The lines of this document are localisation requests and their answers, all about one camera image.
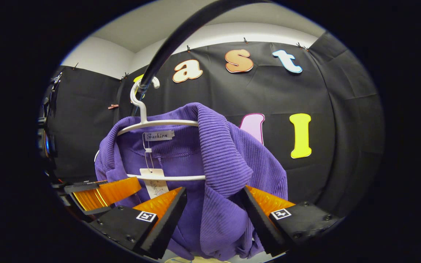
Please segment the paper tag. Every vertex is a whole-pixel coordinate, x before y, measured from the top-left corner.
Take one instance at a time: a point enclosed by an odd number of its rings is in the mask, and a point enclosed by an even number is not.
[[[164,141],[171,140],[175,136],[174,130],[154,131],[152,133],[144,133],[146,141]]]
[[[139,169],[139,172],[141,173],[141,175],[165,177],[162,169],[142,168]],[[144,183],[151,199],[168,192],[168,186],[166,181],[144,180]]]

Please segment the sweater collar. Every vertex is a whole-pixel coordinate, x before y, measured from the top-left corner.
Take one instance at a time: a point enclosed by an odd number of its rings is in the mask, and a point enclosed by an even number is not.
[[[200,103],[189,103],[171,112],[147,117],[149,121],[164,119],[192,120],[197,121],[199,126],[197,128],[184,125],[153,126],[133,130],[129,133],[138,135],[143,132],[174,129],[182,129],[184,133],[189,133],[190,142],[193,143],[192,138],[194,138],[196,140],[195,145],[200,145],[201,148],[206,185],[212,187],[213,190],[226,198],[235,194],[249,181],[253,171],[237,150],[229,127],[232,124],[223,115]],[[117,174],[115,178],[123,179],[127,177],[117,144],[118,141],[122,141],[122,138],[117,138],[117,133],[119,130],[136,123],[140,123],[139,117],[123,118],[114,125],[100,144],[104,169],[106,171],[115,170]],[[142,140],[133,142],[133,144],[137,143],[140,143],[142,146]],[[161,145],[163,147],[162,150],[169,147],[167,143]],[[179,154],[184,149],[181,149],[176,144],[174,148],[177,149],[168,148],[168,150],[173,150],[172,154]]]

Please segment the purple sweater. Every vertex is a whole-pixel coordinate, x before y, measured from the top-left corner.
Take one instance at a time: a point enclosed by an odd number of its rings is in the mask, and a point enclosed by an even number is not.
[[[172,140],[150,142],[154,167],[163,169],[165,176],[206,175],[206,180],[167,182],[169,190],[187,189],[187,204],[168,249],[188,260],[202,256],[225,261],[235,255],[251,258],[262,252],[261,241],[235,193],[247,184],[287,199],[285,170],[269,150],[200,103],[147,119],[193,120],[199,127],[154,126],[117,137],[122,128],[140,122],[139,117],[120,120],[100,143],[95,162],[97,179],[113,182],[127,178],[126,174],[139,175],[140,168],[147,168],[142,133],[174,130]],[[142,189],[116,205],[133,207],[150,199],[144,182],[139,181]]]

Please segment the black cable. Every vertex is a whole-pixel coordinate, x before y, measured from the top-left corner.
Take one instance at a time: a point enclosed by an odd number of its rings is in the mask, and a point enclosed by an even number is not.
[[[219,0],[212,4],[206,5],[183,22],[160,47],[159,51],[152,58],[151,63],[145,70],[139,85],[139,90],[146,90],[152,79],[155,77],[162,65],[167,61],[168,57],[177,50],[177,48],[194,32],[200,29],[207,22],[216,18],[223,13],[232,10],[241,5],[254,3],[266,3],[267,0]]]

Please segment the black backdrop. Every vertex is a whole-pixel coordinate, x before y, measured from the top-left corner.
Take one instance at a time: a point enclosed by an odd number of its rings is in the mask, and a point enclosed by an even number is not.
[[[146,2],[86,9],[63,0],[0,1],[0,97],[10,98],[0,103],[0,262],[140,261],[99,239],[53,195],[37,158],[35,120],[63,57]],[[276,2],[328,28],[364,62],[387,123],[384,158],[367,196],[325,242],[285,260],[421,262],[421,154],[414,154],[421,152],[421,72],[411,68],[411,58],[421,63],[421,2]]]
[[[225,54],[250,52],[249,72],[229,73]],[[272,55],[285,50],[294,55],[302,73],[286,70]],[[175,83],[174,67],[199,61],[203,74]],[[117,80],[89,70],[61,66],[56,111],[49,125],[56,138],[56,174],[71,182],[95,180],[93,156],[100,141],[120,118],[133,115],[133,80],[147,67]],[[264,145],[287,171],[289,200],[315,202],[345,216],[369,186],[383,151],[384,120],[381,103],[368,73],[338,40],[324,33],[309,51],[282,43],[221,43],[172,55],[157,73],[160,88],[150,88],[143,102],[148,115],[169,112],[199,102],[235,125],[250,113],[263,113]],[[118,108],[109,110],[111,104]],[[311,116],[312,153],[293,159],[292,114]]]

